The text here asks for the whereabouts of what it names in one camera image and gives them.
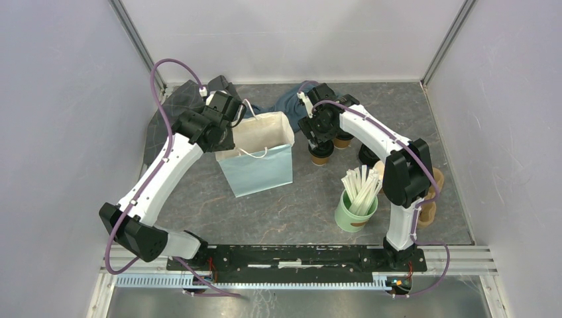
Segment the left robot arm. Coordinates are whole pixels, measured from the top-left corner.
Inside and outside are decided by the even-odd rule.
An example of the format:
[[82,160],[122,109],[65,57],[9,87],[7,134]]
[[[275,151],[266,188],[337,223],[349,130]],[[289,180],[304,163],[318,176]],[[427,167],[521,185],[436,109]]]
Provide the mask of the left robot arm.
[[204,153],[234,149],[233,128],[244,114],[245,104],[224,91],[211,93],[201,107],[181,113],[171,126],[171,138],[133,189],[118,203],[104,203],[99,210],[110,241],[145,262],[178,256],[192,270],[202,269],[208,261],[202,240],[155,222],[172,190]]

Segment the light blue paper bag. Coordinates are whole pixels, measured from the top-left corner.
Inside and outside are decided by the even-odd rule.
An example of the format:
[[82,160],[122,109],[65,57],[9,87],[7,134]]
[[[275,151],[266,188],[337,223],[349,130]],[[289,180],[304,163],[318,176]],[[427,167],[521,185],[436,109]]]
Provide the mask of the light blue paper bag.
[[283,112],[256,114],[233,129],[235,148],[215,153],[215,159],[235,197],[288,185],[293,182],[294,132]]

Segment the brown paper coffee cup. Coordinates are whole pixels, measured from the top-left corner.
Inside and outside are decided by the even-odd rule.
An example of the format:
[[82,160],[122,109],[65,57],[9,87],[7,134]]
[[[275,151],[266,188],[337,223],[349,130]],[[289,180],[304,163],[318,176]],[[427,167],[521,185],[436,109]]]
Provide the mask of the brown paper coffee cup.
[[351,143],[351,139],[346,139],[346,140],[340,138],[333,139],[334,147],[339,150],[348,148],[350,143]]

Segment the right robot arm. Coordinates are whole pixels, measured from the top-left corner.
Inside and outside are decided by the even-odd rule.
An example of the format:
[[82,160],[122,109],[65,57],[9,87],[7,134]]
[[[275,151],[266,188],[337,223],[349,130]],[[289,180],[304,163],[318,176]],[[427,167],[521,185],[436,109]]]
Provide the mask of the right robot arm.
[[384,162],[382,190],[391,210],[382,259],[387,268],[402,269],[419,246],[416,228],[422,206],[439,197],[428,196],[430,189],[438,188],[428,144],[392,131],[357,99],[351,95],[339,97],[325,83],[307,93],[299,91],[297,96],[307,111],[298,124],[312,149],[344,132]]

